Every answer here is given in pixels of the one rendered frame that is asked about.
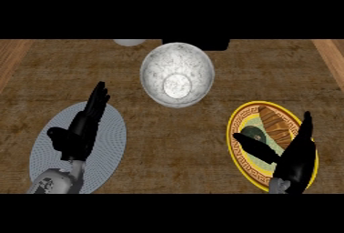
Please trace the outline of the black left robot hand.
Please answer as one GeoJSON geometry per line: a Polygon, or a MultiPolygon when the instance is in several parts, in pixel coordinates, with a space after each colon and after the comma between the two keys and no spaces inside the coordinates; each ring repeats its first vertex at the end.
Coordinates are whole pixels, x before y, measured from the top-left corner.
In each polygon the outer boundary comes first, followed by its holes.
{"type": "Polygon", "coordinates": [[[51,147],[61,153],[64,161],[84,161],[92,151],[97,137],[97,127],[103,116],[110,96],[104,82],[98,81],[88,97],[85,107],[72,118],[67,129],[50,127],[47,136],[51,140],[51,147]]]}

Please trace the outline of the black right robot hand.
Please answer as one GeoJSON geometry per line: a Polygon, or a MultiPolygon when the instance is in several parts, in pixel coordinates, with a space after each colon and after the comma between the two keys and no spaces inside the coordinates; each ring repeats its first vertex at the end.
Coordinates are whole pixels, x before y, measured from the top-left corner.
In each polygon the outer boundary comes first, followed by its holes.
{"type": "Polygon", "coordinates": [[[249,155],[267,164],[276,163],[273,177],[290,181],[284,194],[299,195],[307,189],[315,161],[315,144],[311,141],[311,134],[312,120],[308,111],[304,113],[298,134],[281,155],[256,139],[245,136],[242,133],[231,134],[249,155]]]}

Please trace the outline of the yellow-rimmed patterned plate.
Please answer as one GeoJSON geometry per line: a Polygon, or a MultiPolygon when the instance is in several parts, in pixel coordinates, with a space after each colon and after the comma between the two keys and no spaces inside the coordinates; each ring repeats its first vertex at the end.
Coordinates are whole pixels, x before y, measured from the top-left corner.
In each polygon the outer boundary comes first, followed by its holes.
{"type": "MultiPolygon", "coordinates": [[[[231,134],[242,133],[245,136],[256,139],[262,142],[279,155],[281,155],[283,150],[276,144],[274,140],[267,136],[267,133],[262,128],[262,123],[259,119],[258,106],[264,105],[277,110],[283,111],[286,116],[284,119],[287,121],[289,130],[292,133],[292,139],[298,134],[298,129],[302,123],[302,120],[298,119],[295,114],[280,105],[267,102],[267,101],[250,101],[243,103],[233,111],[225,131],[225,140],[228,153],[231,156],[233,164],[236,165],[240,173],[243,174],[248,181],[264,191],[268,192],[268,181],[273,177],[276,163],[267,164],[258,158],[248,154],[248,152],[242,149],[239,142],[234,140],[231,134]]],[[[308,181],[307,188],[310,187],[318,169],[318,155],[315,149],[315,161],[314,161],[314,169],[311,174],[311,179],[308,181]]]]}

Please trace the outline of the brown striped squash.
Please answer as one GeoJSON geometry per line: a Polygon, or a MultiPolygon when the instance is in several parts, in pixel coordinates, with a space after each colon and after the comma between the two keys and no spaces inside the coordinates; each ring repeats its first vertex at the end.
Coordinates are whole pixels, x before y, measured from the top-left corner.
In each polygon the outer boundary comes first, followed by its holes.
{"type": "Polygon", "coordinates": [[[274,140],[276,144],[284,149],[292,141],[292,133],[289,130],[284,112],[268,106],[258,106],[259,119],[267,136],[274,140]]]}

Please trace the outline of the white marble bowl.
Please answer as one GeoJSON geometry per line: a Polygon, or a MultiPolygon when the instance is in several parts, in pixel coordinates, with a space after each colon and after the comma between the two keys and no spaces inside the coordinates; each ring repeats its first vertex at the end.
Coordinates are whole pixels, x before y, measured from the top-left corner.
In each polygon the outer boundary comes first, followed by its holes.
{"type": "Polygon", "coordinates": [[[212,61],[190,44],[168,43],[157,46],[141,61],[141,88],[165,107],[194,105],[208,94],[214,80],[212,61]]]}

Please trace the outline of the grey oval placemat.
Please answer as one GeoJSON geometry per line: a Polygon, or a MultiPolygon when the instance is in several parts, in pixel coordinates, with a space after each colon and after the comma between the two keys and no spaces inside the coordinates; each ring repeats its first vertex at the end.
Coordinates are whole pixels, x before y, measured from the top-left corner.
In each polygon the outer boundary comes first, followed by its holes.
{"type": "MultiPolygon", "coordinates": [[[[51,147],[51,140],[47,136],[47,130],[51,127],[67,128],[76,113],[82,111],[84,107],[84,102],[66,107],[54,115],[36,135],[29,155],[30,180],[35,180],[36,176],[48,168],[61,168],[66,172],[70,171],[70,164],[60,159],[61,153],[51,147]]],[[[110,105],[106,105],[97,127],[97,138],[92,151],[85,160],[82,188],[79,191],[81,194],[91,194],[104,185],[119,165],[125,147],[125,121],[116,109],[110,105]]]]}

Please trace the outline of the pale round object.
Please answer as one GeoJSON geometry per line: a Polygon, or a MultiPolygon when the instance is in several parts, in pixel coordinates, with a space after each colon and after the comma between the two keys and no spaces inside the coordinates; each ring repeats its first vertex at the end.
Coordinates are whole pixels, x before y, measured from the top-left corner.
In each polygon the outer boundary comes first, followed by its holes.
{"type": "Polygon", "coordinates": [[[119,46],[137,46],[144,42],[144,39],[113,39],[112,40],[119,46]]]}

